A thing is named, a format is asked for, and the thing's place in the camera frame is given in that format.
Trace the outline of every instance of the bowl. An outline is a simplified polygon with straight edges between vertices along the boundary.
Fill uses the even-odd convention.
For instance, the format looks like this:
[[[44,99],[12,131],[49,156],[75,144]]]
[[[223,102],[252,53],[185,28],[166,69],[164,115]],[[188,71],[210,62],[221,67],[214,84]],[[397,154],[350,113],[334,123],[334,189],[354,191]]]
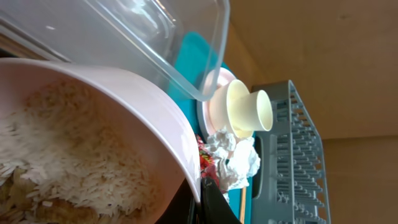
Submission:
[[[233,101],[249,95],[250,92],[241,80],[232,80],[216,90],[209,102],[209,115],[214,129],[226,128],[238,139],[251,137],[254,131],[243,131],[233,127],[231,124],[231,105]]]
[[[58,62],[0,59],[0,118],[24,99],[59,78],[72,77],[92,86],[105,112],[121,124],[123,138],[134,143],[164,191],[158,209],[141,223],[155,223],[164,213],[184,178],[200,203],[200,161],[197,142],[178,106],[157,86],[131,72],[107,67],[84,67]]]

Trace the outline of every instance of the gray plastic basket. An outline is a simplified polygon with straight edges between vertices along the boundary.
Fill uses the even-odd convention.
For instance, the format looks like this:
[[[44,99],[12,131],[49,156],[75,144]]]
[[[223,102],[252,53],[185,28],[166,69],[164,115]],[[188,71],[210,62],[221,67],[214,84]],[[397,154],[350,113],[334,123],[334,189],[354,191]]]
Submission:
[[[292,81],[254,86],[269,95],[274,126],[256,132],[252,224],[331,223],[322,140]],[[325,209],[326,220],[318,209]]]

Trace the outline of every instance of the rice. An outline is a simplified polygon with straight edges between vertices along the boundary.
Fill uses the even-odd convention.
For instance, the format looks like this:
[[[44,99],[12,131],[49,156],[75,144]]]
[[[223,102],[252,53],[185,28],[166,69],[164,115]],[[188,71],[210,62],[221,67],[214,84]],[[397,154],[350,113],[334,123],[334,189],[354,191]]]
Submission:
[[[19,167],[27,170],[21,178],[37,184],[27,195],[33,209],[59,198],[98,215],[142,217],[156,209],[160,187],[98,109],[93,91],[59,80],[0,120],[0,185]]]

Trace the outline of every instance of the blue surface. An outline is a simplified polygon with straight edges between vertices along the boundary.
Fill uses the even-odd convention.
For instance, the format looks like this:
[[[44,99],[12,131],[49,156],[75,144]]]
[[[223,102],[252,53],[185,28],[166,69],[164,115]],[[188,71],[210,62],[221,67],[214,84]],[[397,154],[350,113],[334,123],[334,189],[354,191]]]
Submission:
[[[203,79],[203,71],[208,63],[207,58],[210,54],[209,45],[197,33],[188,33],[182,42],[180,53],[175,63],[175,68],[179,71],[190,83],[198,86]],[[210,65],[214,64],[216,55],[212,53]],[[174,86],[170,86],[167,93],[178,104],[183,111],[193,132],[201,135],[200,127],[197,118],[197,102],[196,100],[181,100],[182,95]],[[245,223],[251,223],[251,194],[252,194],[252,178],[249,180],[250,186],[246,189],[246,209],[245,209]],[[240,204],[241,204],[241,190],[230,190],[229,205],[237,218],[239,218]]]

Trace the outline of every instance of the cream-colored cup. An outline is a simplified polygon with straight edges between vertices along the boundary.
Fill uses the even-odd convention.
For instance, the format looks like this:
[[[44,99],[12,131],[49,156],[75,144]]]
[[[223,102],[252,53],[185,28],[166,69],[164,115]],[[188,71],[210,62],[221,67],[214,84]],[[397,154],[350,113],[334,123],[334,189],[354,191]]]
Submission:
[[[234,129],[231,124],[232,103],[248,95],[250,92],[241,80],[233,80],[215,91],[209,103],[210,121],[215,130],[226,128],[237,138],[248,138],[253,135],[253,131]]]
[[[231,102],[229,116],[233,129],[269,131],[273,124],[272,105],[268,94],[260,90]]]

